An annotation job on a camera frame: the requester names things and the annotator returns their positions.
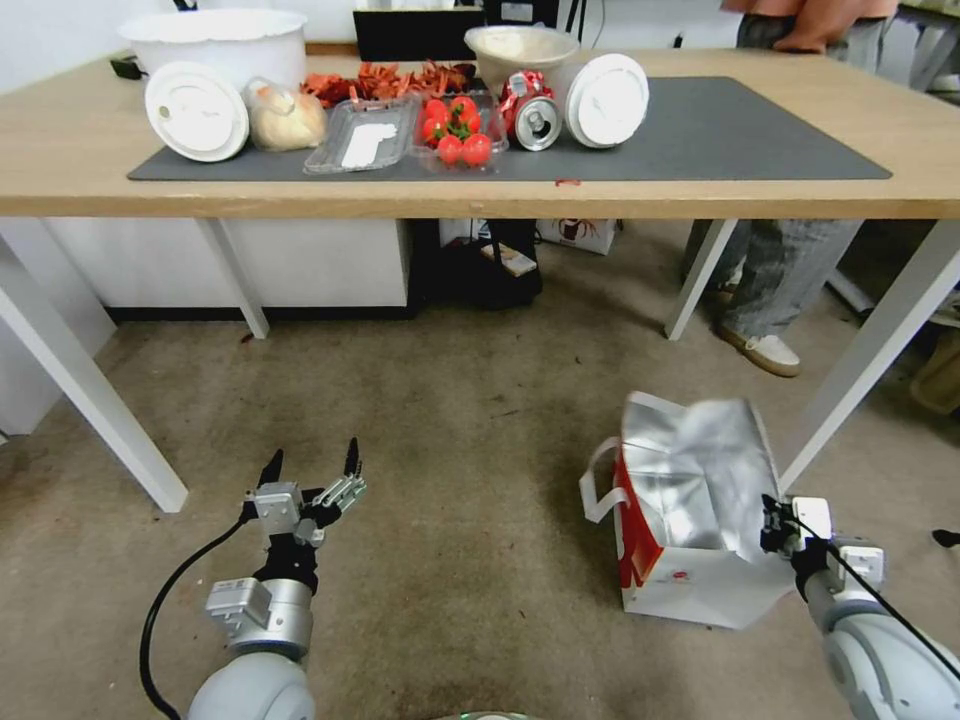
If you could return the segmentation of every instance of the red tomato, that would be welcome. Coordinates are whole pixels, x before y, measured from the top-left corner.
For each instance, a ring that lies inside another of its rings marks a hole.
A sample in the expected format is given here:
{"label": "red tomato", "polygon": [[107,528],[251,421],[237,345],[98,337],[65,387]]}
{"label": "red tomato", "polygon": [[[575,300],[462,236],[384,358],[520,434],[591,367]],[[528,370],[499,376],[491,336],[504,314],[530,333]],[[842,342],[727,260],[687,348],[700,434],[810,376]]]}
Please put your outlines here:
{"label": "red tomato", "polygon": [[447,134],[446,123],[436,118],[427,118],[423,123],[423,142],[430,147],[436,147],[440,138]]}
{"label": "red tomato", "polygon": [[423,106],[423,116],[424,117],[445,117],[447,112],[447,106],[443,104],[443,100],[437,100],[433,98],[432,100],[427,100],[427,104]]}
{"label": "red tomato", "polygon": [[477,104],[466,95],[460,95],[450,102],[450,112],[454,115],[459,114],[462,122],[463,119],[472,118],[477,114]]}
{"label": "red tomato", "polygon": [[456,165],[462,147],[463,143],[456,135],[444,135],[437,145],[437,155],[447,165]]}
{"label": "red tomato", "polygon": [[447,106],[443,104],[443,100],[428,100],[427,104],[423,106],[423,117],[433,118],[439,120],[444,125],[450,122],[450,111],[447,110]]}
{"label": "red tomato", "polygon": [[463,161],[470,167],[483,167],[490,162],[493,142],[483,133],[471,135],[463,141]]}
{"label": "red tomato", "polygon": [[467,130],[469,130],[472,135],[481,132],[483,130],[483,118],[479,115],[474,115],[467,120]]}

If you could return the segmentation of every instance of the gray mat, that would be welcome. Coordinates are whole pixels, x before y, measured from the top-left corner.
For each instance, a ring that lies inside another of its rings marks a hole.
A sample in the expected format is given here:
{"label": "gray mat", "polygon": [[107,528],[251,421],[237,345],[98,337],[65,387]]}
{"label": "gray mat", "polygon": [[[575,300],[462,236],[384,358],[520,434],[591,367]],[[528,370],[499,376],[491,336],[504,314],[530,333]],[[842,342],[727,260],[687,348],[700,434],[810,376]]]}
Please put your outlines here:
{"label": "gray mat", "polygon": [[496,173],[433,173],[412,157],[369,172],[308,176],[311,151],[248,146],[222,163],[197,163],[169,148],[131,180],[270,182],[330,180],[878,180],[890,173],[797,116],[726,77],[651,78],[650,111],[637,134],[590,150],[567,133],[547,151],[504,154]]}

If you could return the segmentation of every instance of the wooden table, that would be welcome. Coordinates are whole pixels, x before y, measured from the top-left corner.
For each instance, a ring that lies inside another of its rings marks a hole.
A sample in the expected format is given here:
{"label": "wooden table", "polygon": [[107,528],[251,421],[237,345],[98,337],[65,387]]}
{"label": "wooden table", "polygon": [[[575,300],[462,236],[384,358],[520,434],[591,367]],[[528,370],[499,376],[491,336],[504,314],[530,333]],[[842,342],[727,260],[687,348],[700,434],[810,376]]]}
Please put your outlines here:
{"label": "wooden table", "polygon": [[[666,323],[684,325],[736,218],[937,218],[798,419],[778,458],[792,483],[960,279],[960,111],[819,57],[746,50],[647,51],[652,76],[733,77],[893,173],[888,180],[589,182],[131,182],[159,147],[142,85],[105,62],[0,98],[0,216],[193,217],[249,321],[268,326],[220,218],[719,218]],[[355,58],[315,58],[352,73]],[[0,317],[8,322],[151,497],[180,509],[186,488],[0,238]]]}

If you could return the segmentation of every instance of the bag handle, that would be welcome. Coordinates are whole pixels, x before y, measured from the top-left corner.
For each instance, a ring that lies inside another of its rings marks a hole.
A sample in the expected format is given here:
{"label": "bag handle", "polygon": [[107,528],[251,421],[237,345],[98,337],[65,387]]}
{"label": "bag handle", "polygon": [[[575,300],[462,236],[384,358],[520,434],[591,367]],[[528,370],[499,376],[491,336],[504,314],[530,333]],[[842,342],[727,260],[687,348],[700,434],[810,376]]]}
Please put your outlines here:
{"label": "bag handle", "polygon": [[583,502],[583,516],[590,522],[600,522],[614,505],[628,502],[627,493],[621,487],[613,488],[603,496],[602,500],[597,501],[597,479],[593,474],[593,466],[603,455],[616,449],[619,445],[620,438],[618,437],[609,437],[600,443],[600,446],[594,450],[593,456],[590,458],[587,471],[580,478],[580,500]]}

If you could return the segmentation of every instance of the person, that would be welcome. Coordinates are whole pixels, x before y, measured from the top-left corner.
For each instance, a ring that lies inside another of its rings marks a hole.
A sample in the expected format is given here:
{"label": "person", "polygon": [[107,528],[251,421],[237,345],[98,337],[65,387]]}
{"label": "person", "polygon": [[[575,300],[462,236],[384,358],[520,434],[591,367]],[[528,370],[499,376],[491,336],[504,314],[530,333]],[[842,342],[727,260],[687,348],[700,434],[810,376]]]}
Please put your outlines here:
{"label": "person", "polygon": [[[896,0],[725,0],[744,14],[737,47],[817,53],[875,73]],[[710,226],[693,224],[684,257],[689,271]],[[725,304],[717,335],[758,367],[800,373],[781,339],[816,298],[859,229],[859,220],[741,220],[708,290]]]}

